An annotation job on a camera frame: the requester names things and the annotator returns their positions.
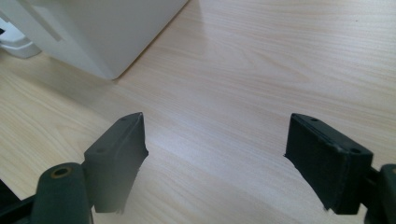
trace tabletop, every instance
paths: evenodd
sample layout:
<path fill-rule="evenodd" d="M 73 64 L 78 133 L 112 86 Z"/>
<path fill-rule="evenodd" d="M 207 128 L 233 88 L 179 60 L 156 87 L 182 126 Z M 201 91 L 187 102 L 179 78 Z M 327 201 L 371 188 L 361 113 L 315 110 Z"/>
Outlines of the tabletop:
<path fill-rule="evenodd" d="M 103 80 L 45 53 L 0 51 L 0 178 L 35 194 L 51 166 L 143 112 L 149 156 L 125 212 L 95 223 L 362 223 L 324 211 L 284 158 L 291 113 L 395 163 L 396 2 L 190 0 Z"/>

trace wooden table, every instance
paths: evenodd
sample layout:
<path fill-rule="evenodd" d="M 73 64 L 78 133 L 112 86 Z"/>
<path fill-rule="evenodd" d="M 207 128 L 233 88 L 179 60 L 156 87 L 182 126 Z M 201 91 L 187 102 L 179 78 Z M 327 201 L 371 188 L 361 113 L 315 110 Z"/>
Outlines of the wooden table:
<path fill-rule="evenodd" d="M 285 153 L 290 114 L 396 162 L 396 3 L 191 0 L 117 80 L 0 51 L 0 177 L 39 176 L 142 111 L 149 156 L 95 223 L 362 223 L 325 212 Z"/>

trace white plastic object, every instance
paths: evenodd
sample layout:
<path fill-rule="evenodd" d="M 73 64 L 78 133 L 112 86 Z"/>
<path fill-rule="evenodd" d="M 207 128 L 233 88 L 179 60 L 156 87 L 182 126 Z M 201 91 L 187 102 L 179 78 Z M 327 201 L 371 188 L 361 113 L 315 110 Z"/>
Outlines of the white plastic object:
<path fill-rule="evenodd" d="M 30 58 L 37 55 L 41 50 L 29 40 L 11 22 L 3 21 L 0 18 L 0 28 L 4 30 L 0 34 L 0 48 L 19 58 Z"/>
<path fill-rule="evenodd" d="M 1 0 L 39 48 L 91 74 L 121 75 L 187 0 Z"/>

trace wood grain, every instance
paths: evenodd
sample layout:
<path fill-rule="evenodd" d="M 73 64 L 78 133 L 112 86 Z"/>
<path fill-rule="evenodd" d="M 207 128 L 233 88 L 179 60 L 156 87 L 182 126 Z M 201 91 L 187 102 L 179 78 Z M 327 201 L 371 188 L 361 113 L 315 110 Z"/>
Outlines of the wood grain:
<path fill-rule="evenodd" d="M 149 156 L 95 223 L 362 223 L 324 212 L 283 157 L 290 114 L 395 163 L 394 1 L 190 0 L 119 79 L 0 51 L 0 178 L 21 198 L 142 111 Z"/>

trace white box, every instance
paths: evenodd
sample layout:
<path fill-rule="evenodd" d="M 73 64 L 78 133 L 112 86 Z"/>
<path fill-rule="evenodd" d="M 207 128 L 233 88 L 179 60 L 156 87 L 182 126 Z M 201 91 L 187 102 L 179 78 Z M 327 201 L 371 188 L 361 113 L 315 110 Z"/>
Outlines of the white box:
<path fill-rule="evenodd" d="M 187 1 L 1 0 L 0 14 L 52 57 L 113 79 Z"/>

